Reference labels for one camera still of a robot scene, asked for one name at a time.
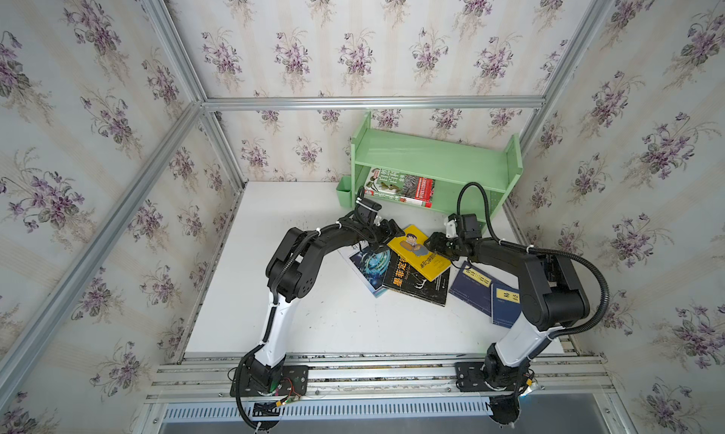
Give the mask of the yellow cartoon cover book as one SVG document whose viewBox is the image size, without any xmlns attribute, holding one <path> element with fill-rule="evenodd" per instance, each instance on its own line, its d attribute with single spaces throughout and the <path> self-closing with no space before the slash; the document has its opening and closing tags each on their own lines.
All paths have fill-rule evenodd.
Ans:
<svg viewBox="0 0 725 434">
<path fill-rule="evenodd" d="M 422 277 L 434 280 L 451 268 L 450 260 L 436 260 L 435 256 L 430 255 L 425 247 L 428 236 L 417 226 L 408 226 L 404 232 L 404 241 L 390 249 L 421 273 Z"/>
</svg>

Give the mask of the green nature encyclopedia book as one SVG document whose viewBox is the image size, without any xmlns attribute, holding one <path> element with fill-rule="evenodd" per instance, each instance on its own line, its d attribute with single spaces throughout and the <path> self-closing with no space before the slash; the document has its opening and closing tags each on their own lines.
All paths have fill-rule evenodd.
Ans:
<svg viewBox="0 0 725 434">
<path fill-rule="evenodd" d="M 367 195 L 429 209 L 432 207 L 435 181 L 417 175 L 373 168 L 362 186 Z"/>
</svg>

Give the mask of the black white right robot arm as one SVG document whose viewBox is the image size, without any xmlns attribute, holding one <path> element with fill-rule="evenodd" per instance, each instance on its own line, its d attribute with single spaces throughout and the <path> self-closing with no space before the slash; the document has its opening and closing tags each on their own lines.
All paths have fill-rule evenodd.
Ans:
<svg viewBox="0 0 725 434">
<path fill-rule="evenodd" d="M 456 381 L 462 392 L 520 396 L 534 377 L 532 361 L 554 339 L 594 328 L 609 307 L 608 283 L 589 260 L 498 237 L 488 196 L 477 182 L 464 185 L 446 231 L 432 234 L 425 246 L 452 262 L 465 258 L 517 278 L 521 313 L 509 332 L 490 345 L 476 370 L 470 363 L 462 364 Z"/>
</svg>

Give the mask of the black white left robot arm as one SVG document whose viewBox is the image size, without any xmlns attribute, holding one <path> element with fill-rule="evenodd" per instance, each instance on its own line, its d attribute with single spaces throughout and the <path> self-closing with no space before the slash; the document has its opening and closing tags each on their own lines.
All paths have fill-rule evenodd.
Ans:
<svg viewBox="0 0 725 434">
<path fill-rule="evenodd" d="M 328 254 L 360 242 L 380 251 L 404 235 L 394 220 L 379 217 L 380 210 L 379 203 L 358 198 L 352 211 L 328 226 L 287 231 L 265 269 L 269 299 L 262 337 L 235 367 L 232 397 L 267 396 L 281 384 L 298 302 L 311 292 Z"/>
</svg>

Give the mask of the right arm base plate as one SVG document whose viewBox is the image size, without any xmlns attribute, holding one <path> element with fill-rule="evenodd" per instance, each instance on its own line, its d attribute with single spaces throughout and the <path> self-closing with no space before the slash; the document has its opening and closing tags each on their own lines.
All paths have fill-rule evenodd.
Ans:
<svg viewBox="0 0 725 434">
<path fill-rule="evenodd" d="M 528 367 L 509 367 L 498 362 L 456 362 L 456 387 L 461 392 L 518 392 L 532 383 Z"/>
</svg>

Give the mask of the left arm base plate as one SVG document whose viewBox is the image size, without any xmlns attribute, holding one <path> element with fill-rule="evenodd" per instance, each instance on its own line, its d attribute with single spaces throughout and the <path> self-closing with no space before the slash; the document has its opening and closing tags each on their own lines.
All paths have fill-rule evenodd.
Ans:
<svg viewBox="0 0 725 434">
<path fill-rule="evenodd" d="M 230 396 L 305 396 L 308 377 L 309 367 L 305 365 L 270 367 L 255 362 L 244 365 L 241 371 L 230 371 Z"/>
</svg>

